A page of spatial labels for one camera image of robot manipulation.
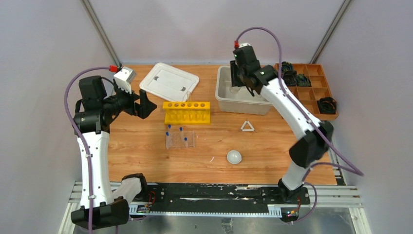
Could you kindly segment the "clear acrylic tube rack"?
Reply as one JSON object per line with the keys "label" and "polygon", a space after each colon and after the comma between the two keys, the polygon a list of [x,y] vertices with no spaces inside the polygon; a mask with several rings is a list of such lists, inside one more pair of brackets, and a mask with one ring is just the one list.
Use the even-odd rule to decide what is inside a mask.
{"label": "clear acrylic tube rack", "polygon": [[[188,139],[188,148],[196,147],[196,134],[193,131],[183,131],[184,137]],[[173,131],[170,133],[170,142],[166,143],[166,148],[169,149],[178,149],[186,148],[184,141],[181,140],[179,131]]]}

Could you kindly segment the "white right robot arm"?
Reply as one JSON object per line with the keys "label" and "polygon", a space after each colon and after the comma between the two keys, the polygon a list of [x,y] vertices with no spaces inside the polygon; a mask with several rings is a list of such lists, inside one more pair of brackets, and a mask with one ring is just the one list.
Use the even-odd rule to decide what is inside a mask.
{"label": "white right robot arm", "polygon": [[261,66],[250,44],[235,45],[233,56],[231,85],[245,87],[252,96],[263,96],[285,119],[297,139],[289,149],[292,162],[279,180],[277,191],[280,201],[291,203],[300,193],[310,166],[327,152],[334,128],[299,102],[273,66]]}

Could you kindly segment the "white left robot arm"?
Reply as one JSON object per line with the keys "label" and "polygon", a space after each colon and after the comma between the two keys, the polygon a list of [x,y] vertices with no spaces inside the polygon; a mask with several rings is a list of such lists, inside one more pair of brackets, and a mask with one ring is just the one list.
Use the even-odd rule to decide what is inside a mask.
{"label": "white left robot arm", "polygon": [[110,124],[121,112],[145,119],[157,108],[149,101],[146,91],[136,94],[132,90],[133,79],[115,75],[112,82],[115,95],[112,96],[107,96],[102,76],[79,81],[82,98],[76,103],[72,122],[77,127],[83,191],[80,208],[71,213],[71,221],[88,230],[126,224],[133,199],[144,201],[149,196],[142,173],[124,176],[115,191],[111,190],[109,182]]}

